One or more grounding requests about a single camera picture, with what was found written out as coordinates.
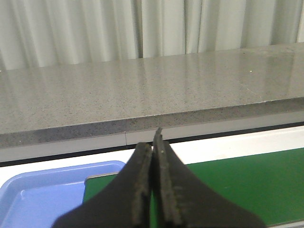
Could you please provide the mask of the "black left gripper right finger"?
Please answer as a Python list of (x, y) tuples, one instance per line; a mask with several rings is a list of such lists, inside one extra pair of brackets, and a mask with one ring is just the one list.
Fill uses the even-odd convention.
[(152, 186), (161, 228), (264, 228), (250, 211), (203, 183), (163, 140), (153, 139)]

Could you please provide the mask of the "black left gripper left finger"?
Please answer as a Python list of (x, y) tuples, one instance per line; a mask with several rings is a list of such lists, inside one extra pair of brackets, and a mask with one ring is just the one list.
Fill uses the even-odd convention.
[(54, 228), (148, 228), (152, 147), (137, 143), (118, 175), (94, 197), (56, 219)]

